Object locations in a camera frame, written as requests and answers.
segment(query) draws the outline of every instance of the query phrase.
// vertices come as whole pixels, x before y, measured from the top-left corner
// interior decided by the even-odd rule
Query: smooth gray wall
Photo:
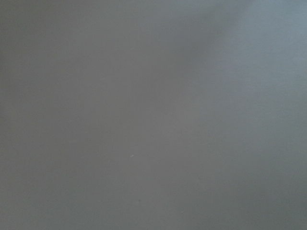
[[[305,230],[304,0],[3,0],[1,230]]]

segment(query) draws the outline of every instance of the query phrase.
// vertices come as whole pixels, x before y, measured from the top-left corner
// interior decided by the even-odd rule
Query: gray surface
[[[307,229],[304,0],[3,0],[1,230]]]

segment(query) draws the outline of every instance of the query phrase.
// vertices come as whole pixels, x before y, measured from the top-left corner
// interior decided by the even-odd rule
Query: gray background
[[[304,0],[2,0],[1,230],[306,230]]]

